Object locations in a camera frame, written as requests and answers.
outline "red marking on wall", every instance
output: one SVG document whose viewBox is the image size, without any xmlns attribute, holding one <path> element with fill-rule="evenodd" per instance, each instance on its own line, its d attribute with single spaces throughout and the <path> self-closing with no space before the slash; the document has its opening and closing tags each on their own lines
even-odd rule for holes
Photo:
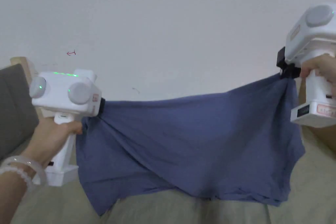
<svg viewBox="0 0 336 224">
<path fill-rule="evenodd" d="M 67 55 L 69 55 L 69 56 L 70 56 L 70 55 L 71 55 L 71 54 L 73 54 L 73 53 L 76 55 L 76 52 L 75 52 L 75 51 L 73 51 L 72 53 L 70 53 L 70 52 L 67 52 Z"/>
</svg>

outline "gray cushion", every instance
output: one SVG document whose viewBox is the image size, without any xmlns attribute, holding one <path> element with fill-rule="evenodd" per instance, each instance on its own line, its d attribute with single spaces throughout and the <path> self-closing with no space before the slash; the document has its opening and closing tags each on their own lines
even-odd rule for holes
<svg viewBox="0 0 336 224">
<path fill-rule="evenodd" d="M 21 65 L 0 70 L 0 159 L 27 140 L 38 124 Z"/>
</svg>

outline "white handheld gripper device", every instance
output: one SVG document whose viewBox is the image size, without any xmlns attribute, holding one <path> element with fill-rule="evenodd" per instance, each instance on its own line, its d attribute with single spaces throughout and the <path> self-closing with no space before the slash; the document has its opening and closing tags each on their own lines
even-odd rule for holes
<svg viewBox="0 0 336 224">
<path fill-rule="evenodd" d="M 55 112 L 57 124 L 80 120 L 82 116 L 96 116 L 101 91 L 95 85 L 97 76 L 91 70 L 75 70 L 73 74 L 41 72 L 30 85 L 32 104 Z M 62 186 L 78 176 L 78 166 L 69 165 L 75 135 L 68 137 L 65 146 L 45 169 L 50 186 Z M 38 177 L 33 179 L 39 184 Z"/>
<path fill-rule="evenodd" d="M 336 54 L 336 4 L 309 8 L 300 17 L 278 53 L 277 66 L 283 77 L 296 78 L 306 60 Z M 306 78 L 306 103 L 292 109 L 291 122 L 322 128 L 336 124 L 336 97 L 331 84 L 316 71 Z"/>
</svg>

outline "blue t-shirt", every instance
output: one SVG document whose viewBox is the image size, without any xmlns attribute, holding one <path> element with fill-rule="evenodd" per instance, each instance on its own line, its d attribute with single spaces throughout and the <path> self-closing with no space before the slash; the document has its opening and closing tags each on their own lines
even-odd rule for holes
<svg viewBox="0 0 336 224">
<path fill-rule="evenodd" d="M 99 215 L 170 189 L 278 206 L 305 153 L 295 106 L 295 81 L 278 74 L 220 94 L 106 102 L 76 139 L 80 183 Z"/>
</svg>

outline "device base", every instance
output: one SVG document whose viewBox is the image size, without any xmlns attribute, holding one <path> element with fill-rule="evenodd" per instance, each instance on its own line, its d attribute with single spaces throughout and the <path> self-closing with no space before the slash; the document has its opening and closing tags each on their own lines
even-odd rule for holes
<svg viewBox="0 0 336 224">
<path fill-rule="evenodd" d="M 321 102 L 306 102 L 291 111 L 291 122 L 323 128 L 336 124 L 336 106 Z"/>
<path fill-rule="evenodd" d="M 56 170 L 52 166 L 48 166 L 45 169 L 45 172 L 49 186 L 62 186 L 78 177 L 78 166 L 68 165 L 61 171 Z M 36 185 L 40 184 L 40 179 L 37 176 L 35 176 L 32 181 Z"/>
</svg>

